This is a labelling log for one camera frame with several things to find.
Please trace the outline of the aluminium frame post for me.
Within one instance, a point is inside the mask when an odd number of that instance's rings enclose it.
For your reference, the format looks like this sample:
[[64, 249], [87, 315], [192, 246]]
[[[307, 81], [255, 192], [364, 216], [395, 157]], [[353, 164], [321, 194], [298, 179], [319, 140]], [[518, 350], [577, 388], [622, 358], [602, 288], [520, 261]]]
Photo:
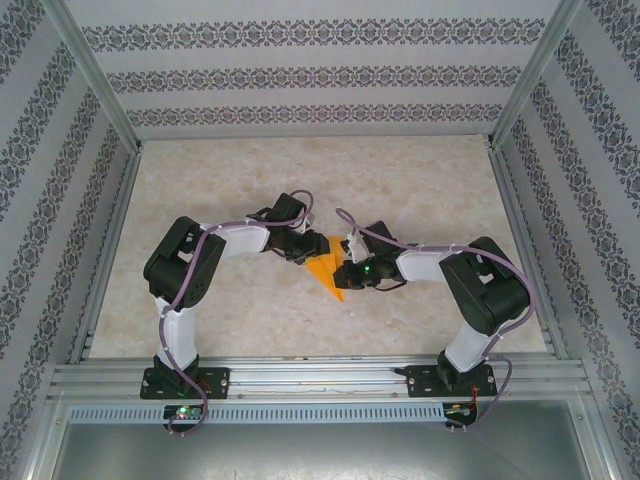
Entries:
[[138, 151], [142, 141], [136, 134], [82, 29], [75, 21], [66, 0], [40, 0], [40, 2], [120, 138], [129, 150]]
[[583, 0], [559, 0], [493, 130], [486, 136], [486, 146], [489, 149], [495, 150], [504, 143], [506, 136], [524, 108], [529, 95], [553, 57], [553, 52], [582, 4]]

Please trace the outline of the grey sheet metal tray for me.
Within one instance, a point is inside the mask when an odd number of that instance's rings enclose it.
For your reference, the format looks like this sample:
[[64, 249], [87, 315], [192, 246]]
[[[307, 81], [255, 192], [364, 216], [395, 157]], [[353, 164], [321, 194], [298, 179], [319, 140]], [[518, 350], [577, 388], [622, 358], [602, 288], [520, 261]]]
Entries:
[[116, 405], [49, 408], [15, 480], [625, 480], [591, 401], [502, 401], [433, 422], [214, 423], [183, 439]]

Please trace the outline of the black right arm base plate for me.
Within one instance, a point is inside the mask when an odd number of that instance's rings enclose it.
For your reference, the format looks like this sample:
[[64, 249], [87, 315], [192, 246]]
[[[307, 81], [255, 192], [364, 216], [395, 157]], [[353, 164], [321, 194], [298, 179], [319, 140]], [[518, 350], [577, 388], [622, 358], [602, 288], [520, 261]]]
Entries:
[[407, 391], [411, 398], [494, 397], [497, 383], [493, 369], [481, 364], [471, 372], [458, 376], [452, 386], [438, 373], [437, 365], [409, 365], [403, 369], [407, 379]]

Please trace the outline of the aluminium side rail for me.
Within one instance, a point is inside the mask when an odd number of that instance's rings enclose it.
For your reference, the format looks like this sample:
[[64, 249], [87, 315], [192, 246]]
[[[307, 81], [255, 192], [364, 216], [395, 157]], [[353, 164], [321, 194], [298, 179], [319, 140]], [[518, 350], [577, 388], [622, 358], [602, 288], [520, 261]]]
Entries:
[[523, 213], [517, 191], [514, 188], [501, 152], [488, 143], [487, 153], [521, 265], [536, 290], [536, 312], [547, 350], [557, 358], [566, 360], [569, 358], [569, 354], [567, 353], [562, 334], [558, 327], [554, 307], [549, 299], [542, 271], [535, 255], [534, 244], [531, 241], [527, 228], [526, 216]]
[[83, 359], [87, 337], [95, 330], [99, 320], [143, 151], [144, 143], [139, 142], [129, 155], [121, 172], [115, 197], [109, 211], [106, 230], [101, 237], [94, 269], [79, 310], [77, 325], [66, 356], [65, 362], [67, 364], [78, 364]]

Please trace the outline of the orange cloth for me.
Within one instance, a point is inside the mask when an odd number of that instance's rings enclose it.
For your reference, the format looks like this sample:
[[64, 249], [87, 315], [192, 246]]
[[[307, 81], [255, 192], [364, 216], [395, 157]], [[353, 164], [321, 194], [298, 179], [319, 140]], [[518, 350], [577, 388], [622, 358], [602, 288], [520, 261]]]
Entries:
[[340, 302], [344, 301], [343, 290], [335, 285], [334, 274], [343, 265], [344, 252], [339, 236], [330, 236], [329, 252], [305, 261], [307, 270]]

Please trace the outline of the small controller board with LED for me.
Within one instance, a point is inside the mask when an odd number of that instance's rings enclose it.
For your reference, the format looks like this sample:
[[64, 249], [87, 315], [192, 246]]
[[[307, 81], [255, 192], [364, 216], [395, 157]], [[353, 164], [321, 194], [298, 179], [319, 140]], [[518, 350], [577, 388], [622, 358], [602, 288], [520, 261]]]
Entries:
[[163, 420], [197, 422], [202, 417], [199, 405], [167, 405], [163, 411]]
[[444, 403], [445, 417], [460, 423], [473, 423], [477, 418], [475, 403]]

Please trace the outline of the aluminium mounting rail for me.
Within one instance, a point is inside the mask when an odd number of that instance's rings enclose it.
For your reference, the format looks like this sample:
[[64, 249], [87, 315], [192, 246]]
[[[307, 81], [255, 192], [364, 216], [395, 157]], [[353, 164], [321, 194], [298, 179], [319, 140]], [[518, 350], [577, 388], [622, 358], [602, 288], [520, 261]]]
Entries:
[[[512, 353], [512, 365], [496, 362], [497, 381], [507, 387], [503, 399], [571, 400], [593, 397], [592, 383], [580, 360], [548, 353]], [[435, 363], [433, 355], [334, 357], [204, 357], [206, 367], [230, 371], [231, 402], [329, 403], [404, 400], [407, 386], [397, 369]], [[139, 398], [144, 370], [141, 358], [94, 359], [59, 365], [46, 391], [49, 400], [131, 403]]]

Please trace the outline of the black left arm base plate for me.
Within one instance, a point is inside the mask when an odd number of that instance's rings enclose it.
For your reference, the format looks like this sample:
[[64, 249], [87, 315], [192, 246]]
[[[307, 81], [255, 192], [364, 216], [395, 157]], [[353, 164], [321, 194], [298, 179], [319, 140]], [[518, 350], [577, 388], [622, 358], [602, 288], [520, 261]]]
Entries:
[[[204, 392], [208, 399], [227, 398], [230, 384], [230, 370], [221, 367], [200, 367], [193, 382]], [[198, 390], [177, 372], [162, 372], [156, 368], [144, 371], [140, 387], [143, 400], [195, 400], [201, 397]]]

